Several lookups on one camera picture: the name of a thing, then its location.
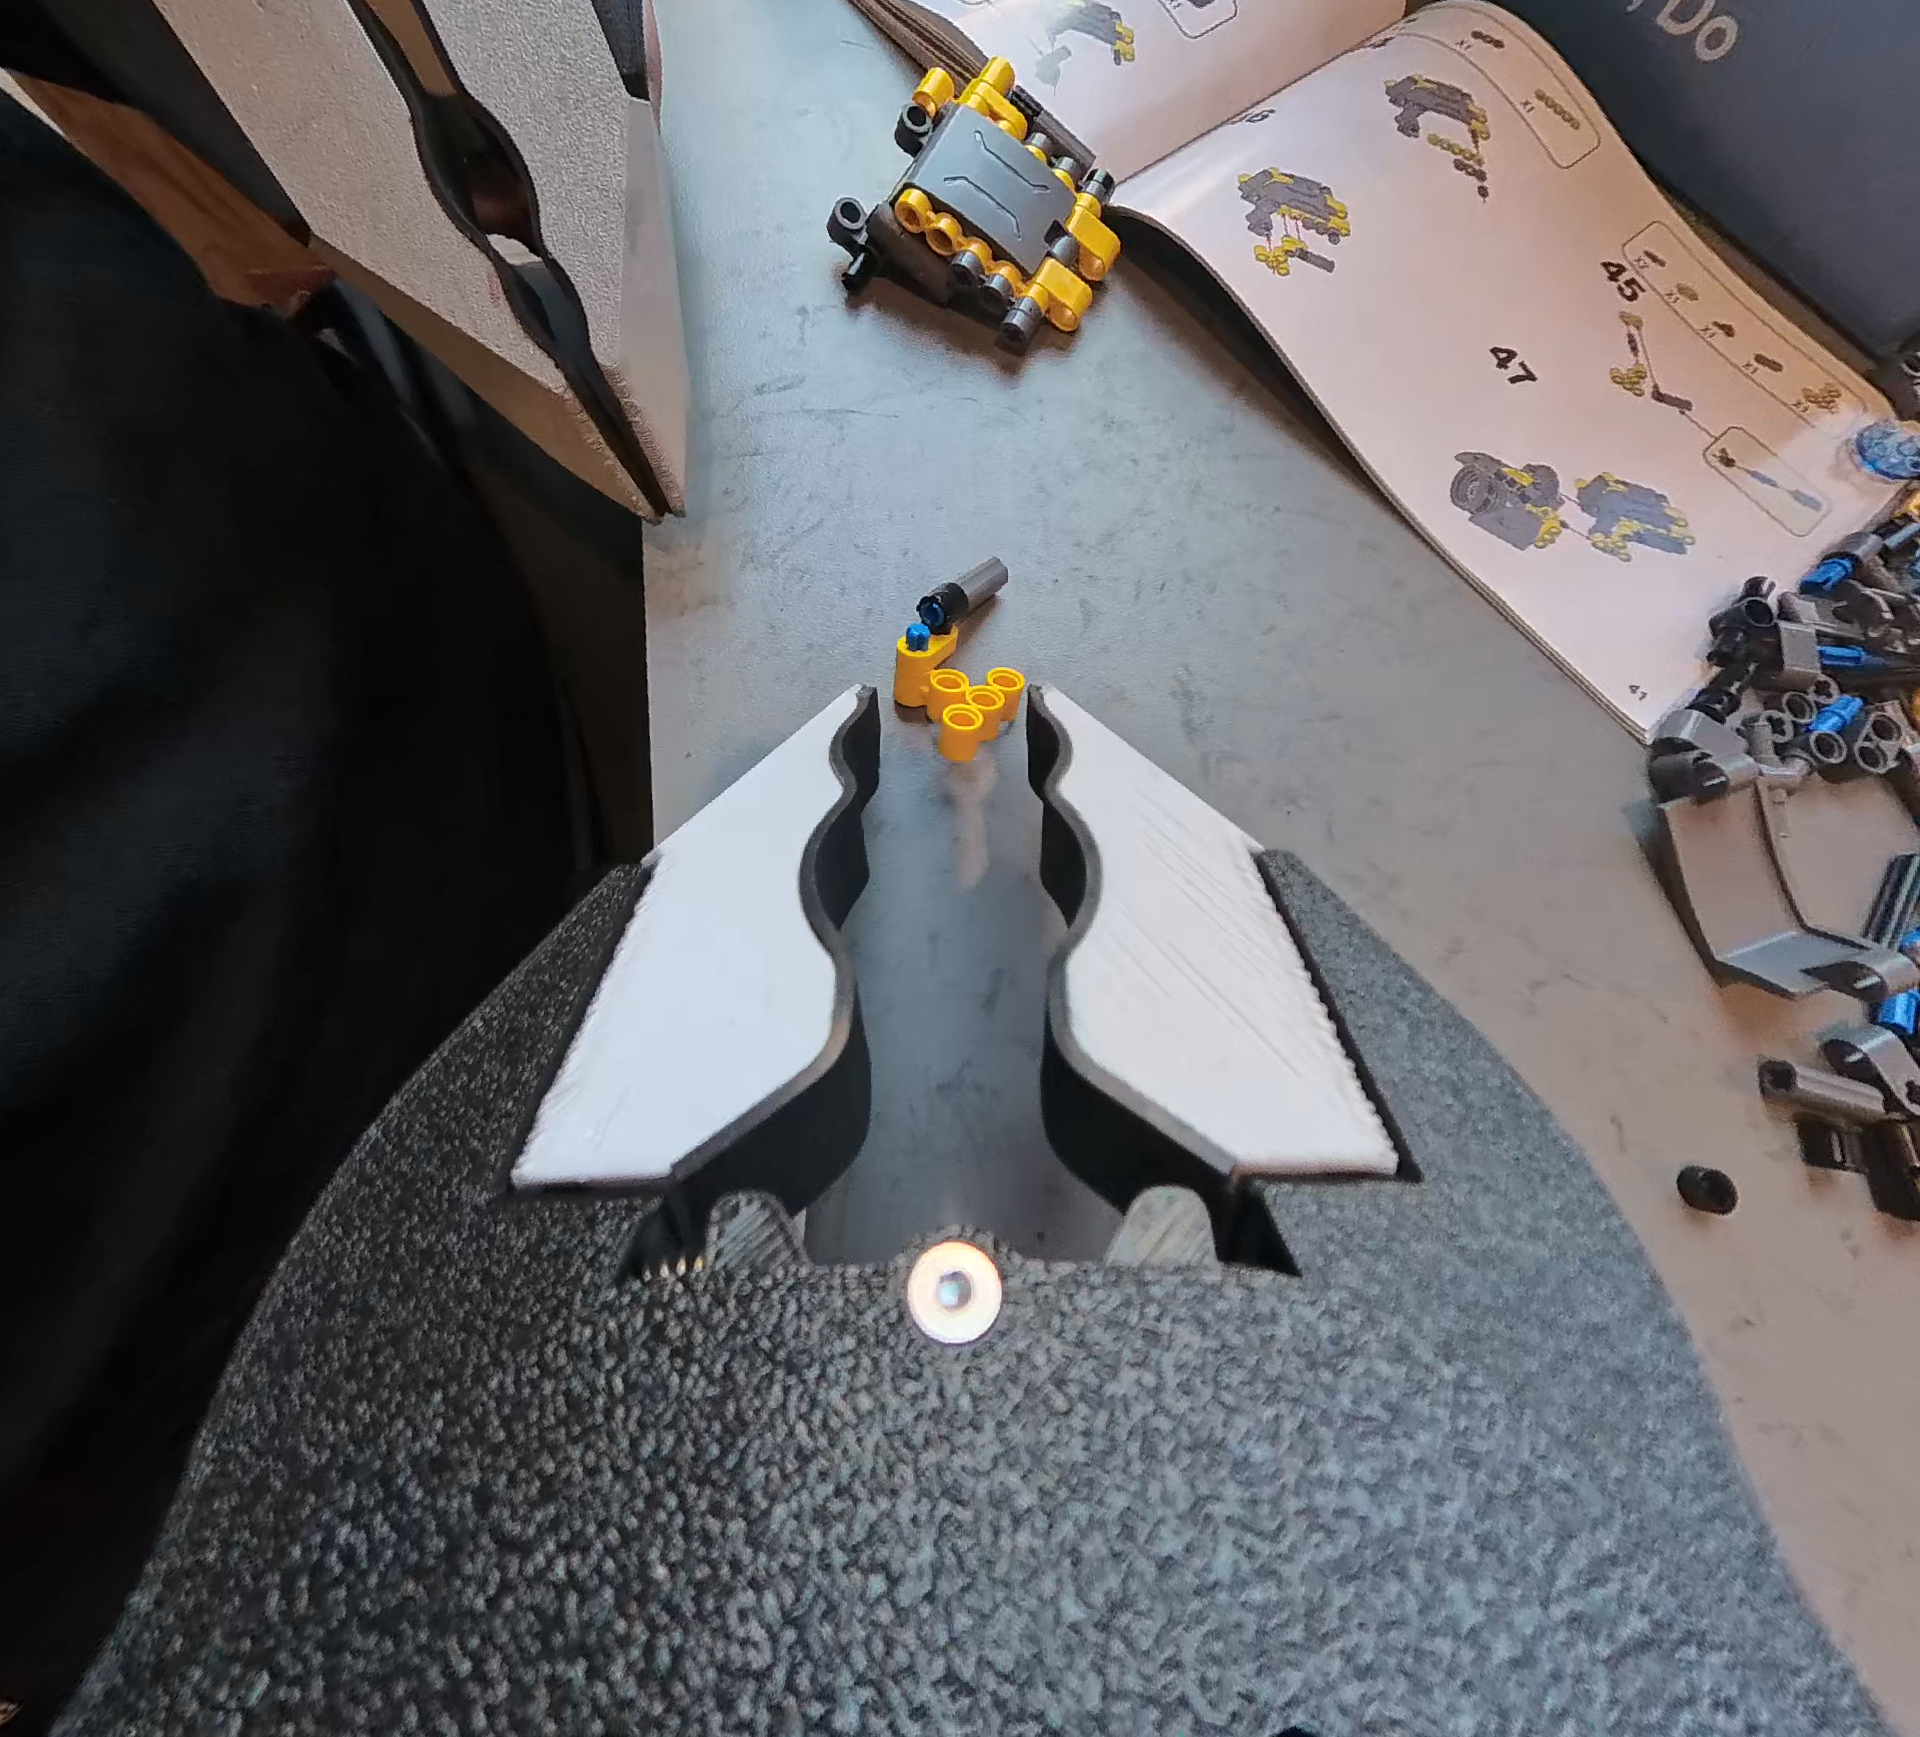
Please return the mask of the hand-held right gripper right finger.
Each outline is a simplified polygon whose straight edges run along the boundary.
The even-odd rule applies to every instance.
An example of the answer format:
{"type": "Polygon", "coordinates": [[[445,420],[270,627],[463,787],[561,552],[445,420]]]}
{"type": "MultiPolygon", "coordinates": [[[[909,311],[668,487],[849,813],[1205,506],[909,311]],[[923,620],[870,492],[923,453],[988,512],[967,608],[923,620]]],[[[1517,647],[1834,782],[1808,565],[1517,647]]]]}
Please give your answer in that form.
{"type": "Polygon", "coordinates": [[[1062,691],[1027,698],[1048,891],[1069,919],[1048,1043],[1069,1096],[1108,1101],[1211,1181],[1396,1177],[1250,833],[1062,691]]]}

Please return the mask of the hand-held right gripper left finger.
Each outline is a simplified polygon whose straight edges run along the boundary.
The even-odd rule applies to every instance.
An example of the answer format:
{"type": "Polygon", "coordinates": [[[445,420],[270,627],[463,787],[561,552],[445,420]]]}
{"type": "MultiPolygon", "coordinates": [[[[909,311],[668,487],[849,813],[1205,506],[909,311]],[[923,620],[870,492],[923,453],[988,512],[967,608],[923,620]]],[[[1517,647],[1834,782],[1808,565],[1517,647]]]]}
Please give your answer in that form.
{"type": "Polygon", "coordinates": [[[853,1165],[870,1057],[845,923],[868,879],[876,691],[854,684],[667,836],[513,1165],[518,1194],[805,1210],[853,1165]]]}

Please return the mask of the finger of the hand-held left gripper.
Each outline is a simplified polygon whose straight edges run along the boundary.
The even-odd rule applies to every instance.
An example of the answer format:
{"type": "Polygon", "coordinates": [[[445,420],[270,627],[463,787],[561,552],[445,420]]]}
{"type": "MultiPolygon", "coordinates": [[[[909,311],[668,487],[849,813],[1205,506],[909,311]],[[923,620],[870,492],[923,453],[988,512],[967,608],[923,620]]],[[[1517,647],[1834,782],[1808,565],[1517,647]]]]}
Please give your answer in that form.
{"type": "Polygon", "coordinates": [[[587,331],[587,375],[637,434],[662,515],[686,509],[691,371],[661,118],[626,90],[593,0],[420,0],[467,95],[510,139],[534,250],[587,331]]]}
{"type": "Polygon", "coordinates": [[[445,211],[350,0],[154,0],[297,205],[312,249],[541,450],[637,517],[641,481],[445,211]]]}

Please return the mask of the yellow toy brick connector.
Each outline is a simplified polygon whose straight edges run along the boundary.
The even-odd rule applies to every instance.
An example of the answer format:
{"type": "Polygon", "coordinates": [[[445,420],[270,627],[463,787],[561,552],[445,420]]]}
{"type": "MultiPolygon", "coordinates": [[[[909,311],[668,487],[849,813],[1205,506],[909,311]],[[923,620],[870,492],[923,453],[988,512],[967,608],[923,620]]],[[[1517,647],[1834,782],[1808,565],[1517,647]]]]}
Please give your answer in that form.
{"type": "Polygon", "coordinates": [[[956,660],[959,632],[910,622],[894,647],[893,700],[923,714],[938,755],[971,764],[1021,714],[1028,682],[1018,669],[996,667],[971,677],[956,660]]]}

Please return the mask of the grey toy brick pin connector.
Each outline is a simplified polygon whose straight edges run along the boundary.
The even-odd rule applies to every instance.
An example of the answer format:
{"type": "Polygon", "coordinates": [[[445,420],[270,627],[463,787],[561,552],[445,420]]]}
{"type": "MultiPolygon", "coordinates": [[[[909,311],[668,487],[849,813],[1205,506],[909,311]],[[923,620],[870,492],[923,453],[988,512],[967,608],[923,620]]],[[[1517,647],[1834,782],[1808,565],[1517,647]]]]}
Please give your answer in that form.
{"type": "Polygon", "coordinates": [[[988,557],[968,572],[938,582],[917,604],[917,618],[929,634],[947,634],[977,611],[996,599],[1009,582],[1009,568],[998,557],[988,557]]]}

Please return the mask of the yellow grey toy brick assembly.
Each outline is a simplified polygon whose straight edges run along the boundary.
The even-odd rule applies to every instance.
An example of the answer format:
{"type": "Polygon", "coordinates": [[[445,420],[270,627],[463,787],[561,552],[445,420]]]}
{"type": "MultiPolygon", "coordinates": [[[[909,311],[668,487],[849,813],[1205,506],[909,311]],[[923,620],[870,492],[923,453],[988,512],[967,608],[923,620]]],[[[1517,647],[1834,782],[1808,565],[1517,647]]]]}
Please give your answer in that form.
{"type": "Polygon", "coordinates": [[[896,121],[909,169],[894,190],[828,214],[847,292],[894,280],[987,321],[1017,354],[1043,327],[1077,332],[1120,256],[1105,216],[1116,183],[1048,141],[1043,117],[1004,59],[967,82],[927,70],[896,121]]]}

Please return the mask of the person in black clothing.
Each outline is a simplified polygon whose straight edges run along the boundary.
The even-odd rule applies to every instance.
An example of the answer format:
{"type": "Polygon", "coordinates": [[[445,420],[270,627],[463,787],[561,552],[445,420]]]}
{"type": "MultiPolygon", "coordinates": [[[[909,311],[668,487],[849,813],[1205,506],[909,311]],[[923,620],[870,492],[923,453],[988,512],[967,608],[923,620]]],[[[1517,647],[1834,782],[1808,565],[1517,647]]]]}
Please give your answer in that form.
{"type": "Polygon", "coordinates": [[[74,1694],[341,1159],[565,914],[492,525],[4,104],[4,1733],[74,1694]]]}

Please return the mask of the grey curved brick panel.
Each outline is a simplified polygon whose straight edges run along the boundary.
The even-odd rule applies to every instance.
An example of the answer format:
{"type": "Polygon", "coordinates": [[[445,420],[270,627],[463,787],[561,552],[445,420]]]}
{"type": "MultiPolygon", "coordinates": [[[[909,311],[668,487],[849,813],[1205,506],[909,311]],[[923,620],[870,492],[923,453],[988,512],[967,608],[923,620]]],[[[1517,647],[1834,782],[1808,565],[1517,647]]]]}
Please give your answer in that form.
{"type": "Polygon", "coordinates": [[[1655,805],[1653,844],[1708,966],[1779,996],[1916,986],[1916,964],[1865,926],[1916,829],[1881,780],[1758,780],[1655,805]]]}

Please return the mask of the pile of toy brick pieces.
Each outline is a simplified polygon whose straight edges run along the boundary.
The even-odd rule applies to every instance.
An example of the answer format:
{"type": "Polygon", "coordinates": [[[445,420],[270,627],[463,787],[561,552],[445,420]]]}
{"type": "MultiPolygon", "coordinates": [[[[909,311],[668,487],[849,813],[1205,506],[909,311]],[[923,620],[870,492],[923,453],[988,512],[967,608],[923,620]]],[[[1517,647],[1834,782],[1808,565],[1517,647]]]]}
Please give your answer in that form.
{"type": "MultiPolygon", "coordinates": [[[[1814,775],[1881,780],[1916,825],[1916,549],[1911,487],[1883,522],[1845,535],[1794,586],[1751,579],[1710,622],[1710,680],[1655,730],[1653,807],[1814,775]]],[[[1865,932],[1916,964],[1916,924],[1914,853],[1889,864],[1865,932]]],[[[1821,1036],[1813,1066],[1764,1057],[1760,1092],[1789,1114],[1808,1167],[1861,1174],[1879,1210],[1914,1222],[1916,986],[1803,999],[1824,995],[1854,1000],[1858,1015],[1821,1036]]]]}

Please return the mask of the white building instruction booklet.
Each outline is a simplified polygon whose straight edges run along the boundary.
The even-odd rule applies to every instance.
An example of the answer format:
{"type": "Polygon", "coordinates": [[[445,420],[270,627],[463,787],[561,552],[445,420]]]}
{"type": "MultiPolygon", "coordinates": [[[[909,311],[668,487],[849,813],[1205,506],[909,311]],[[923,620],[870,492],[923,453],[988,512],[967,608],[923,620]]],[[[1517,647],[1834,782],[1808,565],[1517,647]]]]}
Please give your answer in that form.
{"type": "Polygon", "coordinates": [[[1799,580],[1916,483],[1908,420],[1663,195],[1489,0],[859,0],[994,59],[1105,205],[1190,253],[1399,511],[1637,735],[1743,567],[1799,580]]]}

